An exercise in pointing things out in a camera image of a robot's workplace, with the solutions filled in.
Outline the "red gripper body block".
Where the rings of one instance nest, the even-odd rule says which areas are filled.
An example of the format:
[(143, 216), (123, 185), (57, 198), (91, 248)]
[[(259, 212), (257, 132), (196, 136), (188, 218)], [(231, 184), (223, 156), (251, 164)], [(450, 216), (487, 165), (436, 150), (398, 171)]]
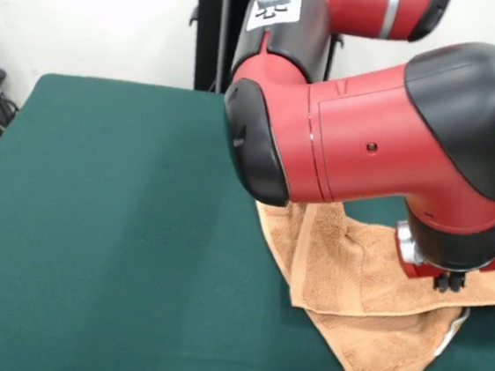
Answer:
[[(433, 278), (435, 280), (443, 271), (448, 271), (449, 273), (454, 271), (437, 267), (435, 264), (429, 263), (425, 257), (422, 257), (421, 253), (417, 250), (417, 245), (412, 238), (408, 224), (408, 222), (402, 221), (397, 224), (395, 229), (396, 252), (406, 276), (409, 278)], [(466, 275), (472, 271), (495, 271), (495, 258), (483, 267), (466, 271), (456, 271), (465, 272)]]

